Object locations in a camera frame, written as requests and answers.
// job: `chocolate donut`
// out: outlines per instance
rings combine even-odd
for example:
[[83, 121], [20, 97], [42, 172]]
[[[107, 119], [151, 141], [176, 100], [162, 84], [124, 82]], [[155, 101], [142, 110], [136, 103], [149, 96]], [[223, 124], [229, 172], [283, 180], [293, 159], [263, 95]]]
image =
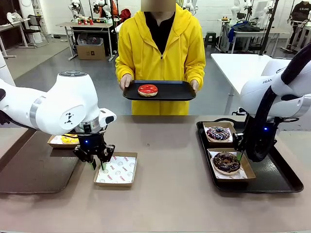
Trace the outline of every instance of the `chocolate donut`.
[[229, 152], [220, 152], [216, 154], [212, 162], [215, 169], [224, 175], [235, 174], [241, 168], [237, 156]]
[[223, 127], [214, 126], [210, 127], [207, 132], [207, 138], [211, 142], [227, 142], [229, 141], [230, 133], [228, 130], [224, 129]]

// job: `beige tabletop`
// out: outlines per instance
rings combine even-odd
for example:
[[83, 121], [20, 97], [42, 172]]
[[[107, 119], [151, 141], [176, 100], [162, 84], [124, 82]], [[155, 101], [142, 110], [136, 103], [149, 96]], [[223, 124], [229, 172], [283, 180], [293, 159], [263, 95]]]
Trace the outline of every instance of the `beige tabletop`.
[[32, 233], [311, 229], [311, 172], [280, 140], [277, 149], [305, 185], [301, 193], [231, 194], [214, 187], [196, 122], [217, 118], [119, 116], [109, 125], [105, 140], [115, 144], [116, 151], [138, 152], [132, 188], [95, 186], [95, 172], [80, 163], [60, 193], [1, 195], [0, 229]]
[[94, 23], [93, 25], [90, 25], [88, 23], [87, 25], [79, 25], [78, 23], [70, 23], [70, 22], [64, 22], [56, 25], [57, 27], [79, 27], [79, 28], [110, 28], [112, 26], [112, 23]]

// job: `black tray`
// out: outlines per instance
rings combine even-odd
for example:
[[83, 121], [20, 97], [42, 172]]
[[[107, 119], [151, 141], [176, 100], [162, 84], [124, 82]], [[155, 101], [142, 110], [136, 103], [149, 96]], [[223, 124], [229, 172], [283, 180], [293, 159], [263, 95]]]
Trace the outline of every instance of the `black tray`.
[[[241, 133], [244, 129], [244, 122], [237, 122], [228, 118], [221, 118], [219, 121], [231, 121], [234, 123], [234, 128], [237, 133]], [[196, 123], [202, 145], [208, 162], [214, 184], [218, 189], [225, 192], [241, 192], [241, 193], [298, 193], [304, 188], [303, 183], [283, 159], [281, 154], [275, 147], [271, 149], [267, 157], [259, 163], [254, 163], [251, 160], [249, 164], [252, 167], [256, 178], [248, 182], [219, 182], [212, 168], [209, 158], [208, 149], [210, 146], [207, 139], [203, 121]]]
[[[138, 94], [138, 88], [144, 84], [157, 86], [158, 93], [153, 97], [143, 97]], [[189, 101], [196, 97], [193, 88], [185, 81], [134, 80], [125, 88], [123, 96], [129, 100], [156, 101]]]

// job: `person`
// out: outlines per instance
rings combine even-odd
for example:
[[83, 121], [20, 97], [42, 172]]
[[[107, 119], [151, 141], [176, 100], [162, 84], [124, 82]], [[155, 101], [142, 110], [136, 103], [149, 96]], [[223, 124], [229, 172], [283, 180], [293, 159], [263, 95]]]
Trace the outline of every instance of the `person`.
[[[199, 21], [175, 0], [142, 0], [141, 11], [121, 27], [116, 75], [122, 90], [132, 80], [166, 80], [187, 81], [197, 92], [203, 86], [205, 65]], [[132, 113], [187, 115], [189, 102], [134, 100]]]
[[[305, 20], [308, 19], [308, 16], [309, 16], [309, 12], [311, 11], [311, 4], [309, 3], [309, 1], [301, 1], [300, 3], [298, 3], [292, 13], [291, 13], [291, 16], [292, 16], [292, 20], [293, 21], [300, 21], [300, 22], [303, 22]], [[295, 38], [295, 35], [296, 35], [296, 29], [298, 27], [298, 23], [294, 22], [293, 23], [294, 26], [293, 26], [293, 34], [292, 34], [292, 37], [290, 39], [290, 42], [287, 46], [287, 49], [288, 50], [291, 50], [292, 48], [292, 44], [294, 42], [294, 38]]]

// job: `red glazed donut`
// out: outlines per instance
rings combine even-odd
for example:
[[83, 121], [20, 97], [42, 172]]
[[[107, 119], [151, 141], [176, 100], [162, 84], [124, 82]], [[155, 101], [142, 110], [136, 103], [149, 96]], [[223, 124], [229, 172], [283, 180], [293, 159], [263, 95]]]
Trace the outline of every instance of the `red glazed donut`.
[[138, 88], [138, 93], [144, 97], [152, 97], [157, 95], [157, 87], [152, 84], [142, 85]]

